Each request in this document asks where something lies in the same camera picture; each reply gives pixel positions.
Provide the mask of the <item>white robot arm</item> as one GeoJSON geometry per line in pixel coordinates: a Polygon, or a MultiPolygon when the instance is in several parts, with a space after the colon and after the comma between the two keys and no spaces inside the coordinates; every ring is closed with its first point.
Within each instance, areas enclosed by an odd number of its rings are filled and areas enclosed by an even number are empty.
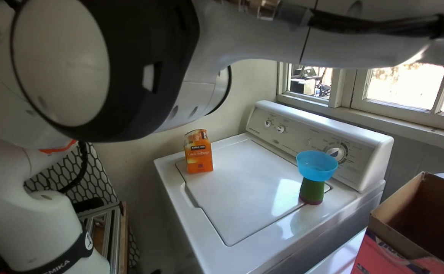
{"type": "Polygon", "coordinates": [[[0,0],[0,257],[10,274],[107,274],[60,192],[25,180],[74,146],[212,113],[241,59],[444,67],[444,0],[0,0]]]}

